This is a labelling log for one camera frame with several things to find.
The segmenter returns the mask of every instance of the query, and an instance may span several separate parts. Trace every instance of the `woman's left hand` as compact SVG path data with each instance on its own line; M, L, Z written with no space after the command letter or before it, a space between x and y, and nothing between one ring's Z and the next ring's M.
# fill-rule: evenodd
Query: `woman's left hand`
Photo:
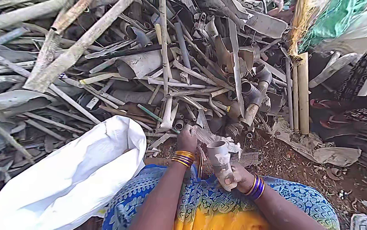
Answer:
M189 124L178 134L178 147L176 150L188 151L195 153L196 146L198 145L198 138L196 130L198 126L191 126Z

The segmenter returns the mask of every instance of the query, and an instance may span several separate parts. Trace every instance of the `soil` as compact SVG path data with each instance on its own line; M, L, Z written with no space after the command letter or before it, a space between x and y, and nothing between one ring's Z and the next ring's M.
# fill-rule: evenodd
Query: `soil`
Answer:
M325 170L315 172L314 166L322 168L336 167L331 164L317 164L294 151L281 140L271 138L259 131L260 137L254 140L239 137L244 152L258 150L260 164L251 166L248 170L257 175L268 175L284 180L290 180L311 186L319 191L334 207L342 230L350 229L350 219L353 214L367 214L367 206L360 201L367 201L367 169L359 163L345 167L343 180L330 179Z

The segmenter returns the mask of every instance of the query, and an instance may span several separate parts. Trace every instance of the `hand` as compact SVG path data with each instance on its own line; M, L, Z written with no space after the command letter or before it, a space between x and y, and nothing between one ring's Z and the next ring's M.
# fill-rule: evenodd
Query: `hand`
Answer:
M198 145L198 138L196 136L197 128L198 126L185 125L178 134L178 147L176 150L195 153L196 146Z
M249 192L252 189L255 176L239 163L231 163L231 165L233 172L225 179L225 183L228 185L237 182L237 190L243 193Z

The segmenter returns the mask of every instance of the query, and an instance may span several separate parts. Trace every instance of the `blue bangle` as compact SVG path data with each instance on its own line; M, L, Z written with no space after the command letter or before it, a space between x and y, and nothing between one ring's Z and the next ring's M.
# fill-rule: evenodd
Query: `blue bangle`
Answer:
M257 200L260 196L262 196L264 191L264 182L261 177L256 176L256 183L251 189L250 192L248 192L248 197L250 197L252 200Z

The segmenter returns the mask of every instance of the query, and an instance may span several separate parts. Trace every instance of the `patterned cloth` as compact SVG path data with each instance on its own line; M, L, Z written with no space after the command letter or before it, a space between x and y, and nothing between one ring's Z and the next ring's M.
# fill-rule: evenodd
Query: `patterned cloth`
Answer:
M350 70L350 75L334 95L338 101L353 101L367 79L367 52Z
M103 230L126 229L132 217L154 189L166 167L147 165L114 196L109 204ZM337 216L329 202L315 189L287 180L264 177L264 181L281 196L317 220L329 230L339 230ZM200 180L195 168L183 180L179 211L174 229L180 230L252 230L270 229L258 207L234 190L218 188L216 177Z

